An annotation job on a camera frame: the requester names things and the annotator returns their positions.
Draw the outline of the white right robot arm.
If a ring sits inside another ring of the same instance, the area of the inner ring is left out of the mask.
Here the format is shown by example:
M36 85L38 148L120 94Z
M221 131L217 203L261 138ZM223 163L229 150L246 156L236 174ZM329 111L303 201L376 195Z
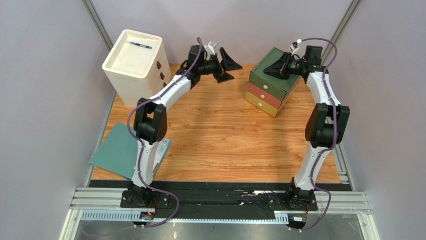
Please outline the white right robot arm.
M329 68L322 64L322 47L308 46L304 57L285 52L264 73L281 79L302 77L310 89L315 107L305 129L308 143L302 166L286 191L286 202L298 207L309 205L317 190L316 182L325 159L341 143L351 110L341 105L331 84Z

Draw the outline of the red drawer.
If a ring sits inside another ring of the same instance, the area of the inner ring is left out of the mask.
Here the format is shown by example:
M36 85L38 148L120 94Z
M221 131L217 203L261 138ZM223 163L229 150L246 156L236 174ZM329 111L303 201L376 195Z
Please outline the red drawer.
M264 89L261 89L252 83L248 83L247 91L275 109L279 109L283 105L282 100L279 100Z

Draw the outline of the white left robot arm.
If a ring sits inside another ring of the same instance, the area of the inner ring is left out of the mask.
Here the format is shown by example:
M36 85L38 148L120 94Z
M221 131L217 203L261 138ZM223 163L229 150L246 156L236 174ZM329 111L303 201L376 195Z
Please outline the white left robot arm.
M151 184L158 170L154 166L161 141L168 131L168 111L185 94L189 93L204 75L212 75L218 83L233 80L230 71L242 70L217 43L199 43L190 48L188 59L180 66L171 82L149 99L141 98L130 113L135 116L130 135L138 142L138 159L128 192L146 203L152 200L154 188Z

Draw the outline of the yellow bottom drawer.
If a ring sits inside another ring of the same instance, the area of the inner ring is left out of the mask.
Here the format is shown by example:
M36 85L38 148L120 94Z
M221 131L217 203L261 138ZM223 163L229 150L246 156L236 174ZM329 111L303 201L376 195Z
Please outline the yellow bottom drawer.
M274 97L270 97L268 94L264 95L265 98L257 97L251 92L245 93L245 100L264 111L272 117L276 117L279 114L282 102Z

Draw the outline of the green top drawer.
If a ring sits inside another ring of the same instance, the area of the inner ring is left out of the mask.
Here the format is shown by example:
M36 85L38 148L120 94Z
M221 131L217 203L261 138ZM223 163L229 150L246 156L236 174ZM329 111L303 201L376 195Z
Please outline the green top drawer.
M292 88L292 84L288 80L278 79L263 73L256 74L251 72L249 82L281 101L284 100Z

